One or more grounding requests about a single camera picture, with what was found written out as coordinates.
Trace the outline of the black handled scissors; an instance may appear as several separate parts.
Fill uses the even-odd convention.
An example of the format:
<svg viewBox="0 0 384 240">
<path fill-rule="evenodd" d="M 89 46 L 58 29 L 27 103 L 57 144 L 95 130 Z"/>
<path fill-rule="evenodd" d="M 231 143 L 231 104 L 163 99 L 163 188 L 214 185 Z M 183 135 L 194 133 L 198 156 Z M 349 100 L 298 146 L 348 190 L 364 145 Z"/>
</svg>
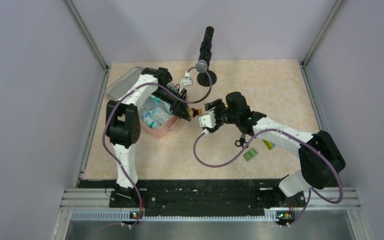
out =
<svg viewBox="0 0 384 240">
<path fill-rule="evenodd" d="M 239 148 L 248 148 L 246 137 L 247 135 L 242 133 L 240 138 L 234 142 L 234 145 Z"/>
</svg>

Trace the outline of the small green box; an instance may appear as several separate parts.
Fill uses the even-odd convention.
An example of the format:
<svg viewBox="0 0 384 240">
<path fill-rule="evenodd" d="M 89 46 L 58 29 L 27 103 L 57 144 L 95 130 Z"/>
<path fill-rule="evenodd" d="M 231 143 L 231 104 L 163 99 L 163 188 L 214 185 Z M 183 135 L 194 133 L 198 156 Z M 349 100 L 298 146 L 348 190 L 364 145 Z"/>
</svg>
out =
<svg viewBox="0 0 384 240">
<path fill-rule="evenodd" d="M 251 159 L 255 158 L 258 155 L 258 152 L 254 148 L 250 148 L 246 151 L 242 156 L 243 158 L 249 162 Z"/>
</svg>

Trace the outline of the white bottle green label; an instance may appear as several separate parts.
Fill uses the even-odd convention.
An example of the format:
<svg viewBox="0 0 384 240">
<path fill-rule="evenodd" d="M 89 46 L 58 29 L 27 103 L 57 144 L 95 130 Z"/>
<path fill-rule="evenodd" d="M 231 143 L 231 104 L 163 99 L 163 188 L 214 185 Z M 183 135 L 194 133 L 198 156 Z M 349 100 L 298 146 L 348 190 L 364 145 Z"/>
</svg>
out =
<svg viewBox="0 0 384 240">
<path fill-rule="evenodd" d="M 154 120 L 153 118 L 146 118 L 146 119 L 144 120 L 144 123 L 145 123 L 150 129 L 158 129 L 158 128 L 161 126 L 161 124 L 160 124 L 158 121 Z"/>
</svg>

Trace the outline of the pink medicine kit case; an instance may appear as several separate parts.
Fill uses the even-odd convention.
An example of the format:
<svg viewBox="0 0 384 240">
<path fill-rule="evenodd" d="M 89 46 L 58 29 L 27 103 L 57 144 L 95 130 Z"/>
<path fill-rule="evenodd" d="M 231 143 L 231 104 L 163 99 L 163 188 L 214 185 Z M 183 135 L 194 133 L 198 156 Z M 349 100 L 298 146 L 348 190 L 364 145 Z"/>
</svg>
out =
<svg viewBox="0 0 384 240">
<path fill-rule="evenodd" d="M 114 83 L 110 84 L 106 88 L 105 95 L 110 100 L 115 101 L 120 99 L 137 82 L 143 69 L 144 69 L 143 67 L 136 66 L 130 69 L 129 71 L 127 71 L 127 73 L 122 75 L 118 80 L 116 80 Z M 150 119 L 151 117 L 147 117 L 143 119 L 142 114 L 158 107 L 162 108 L 169 115 L 171 115 L 171 118 L 167 120 L 164 124 L 161 124 L 159 128 L 151 129 L 144 123 L 145 119 Z M 141 128 L 155 138 L 163 137 L 170 130 L 173 130 L 174 128 L 176 128 L 180 123 L 180 119 L 169 112 L 169 104 L 164 102 L 162 99 L 158 98 L 156 95 L 150 95 L 145 100 L 144 104 L 138 110 L 138 114 L 139 114 Z"/>
</svg>

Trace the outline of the brown bottle orange cap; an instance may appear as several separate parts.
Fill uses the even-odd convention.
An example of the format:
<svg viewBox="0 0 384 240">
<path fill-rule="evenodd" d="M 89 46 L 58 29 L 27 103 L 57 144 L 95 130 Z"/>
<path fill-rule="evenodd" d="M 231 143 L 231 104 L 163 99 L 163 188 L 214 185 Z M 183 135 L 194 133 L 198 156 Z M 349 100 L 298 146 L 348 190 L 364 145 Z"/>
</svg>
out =
<svg viewBox="0 0 384 240">
<path fill-rule="evenodd" d="M 191 117 L 191 118 L 195 118 L 197 116 L 201 116 L 203 114 L 203 110 L 201 108 L 189 108 L 187 110 L 188 112 L 188 115 Z"/>
</svg>

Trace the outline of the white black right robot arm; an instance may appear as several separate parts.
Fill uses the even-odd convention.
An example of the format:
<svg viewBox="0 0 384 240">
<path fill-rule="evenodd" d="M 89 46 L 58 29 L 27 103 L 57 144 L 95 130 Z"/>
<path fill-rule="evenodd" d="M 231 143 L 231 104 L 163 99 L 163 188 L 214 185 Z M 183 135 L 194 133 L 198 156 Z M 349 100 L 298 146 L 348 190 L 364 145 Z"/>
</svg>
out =
<svg viewBox="0 0 384 240">
<path fill-rule="evenodd" d="M 238 91 L 229 93 L 225 101 L 217 99 L 205 104 L 205 111 L 198 118 L 204 135 L 222 125 L 235 125 L 251 141 L 273 143 L 298 157 L 300 170 L 287 175 L 273 188 L 277 205 L 287 206 L 295 194 L 307 189 L 322 190 L 332 182 L 342 187 L 339 173 L 346 162 L 328 132 L 310 133 L 278 123 L 264 113 L 252 111 Z"/>
</svg>

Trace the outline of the blue packet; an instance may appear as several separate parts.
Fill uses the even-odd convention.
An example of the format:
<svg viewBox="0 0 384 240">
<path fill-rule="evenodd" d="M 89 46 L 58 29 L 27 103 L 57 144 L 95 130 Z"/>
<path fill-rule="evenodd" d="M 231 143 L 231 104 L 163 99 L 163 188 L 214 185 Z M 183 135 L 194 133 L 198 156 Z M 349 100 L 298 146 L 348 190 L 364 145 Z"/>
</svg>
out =
<svg viewBox="0 0 384 240">
<path fill-rule="evenodd" d="M 161 125 L 164 124 L 167 120 L 171 118 L 171 115 L 168 114 L 165 110 L 163 110 L 160 107 L 151 109 L 149 111 L 146 111 L 142 114 L 142 118 L 152 118 L 155 121 L 159 122 Z"/>
</svg>

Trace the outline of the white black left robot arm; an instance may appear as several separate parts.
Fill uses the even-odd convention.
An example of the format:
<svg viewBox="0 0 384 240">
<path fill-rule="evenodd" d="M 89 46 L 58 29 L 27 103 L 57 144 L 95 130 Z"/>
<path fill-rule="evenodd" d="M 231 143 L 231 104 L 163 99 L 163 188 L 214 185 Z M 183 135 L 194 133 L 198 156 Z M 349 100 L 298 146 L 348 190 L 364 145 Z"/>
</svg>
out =
<svg viewBox="0 0 384 240">
<path fill-rule="evenodd" d="M 188 122 L 192 119 L 188 113 L 187 92 L 170 88 L 172 80 L 168 69 L 146 67 L 123 96 L 107 102 L 102 139 L 109 139 L 113 146 L 114 151 L 109 154 L 117 162 L 115 192 L 129 207 L 136 206 L 141 198 L 135 167 L 136 143 L 141 135 L 140 108 L 154 96 L 169 104 L 170 117 Z"/>
</svg>

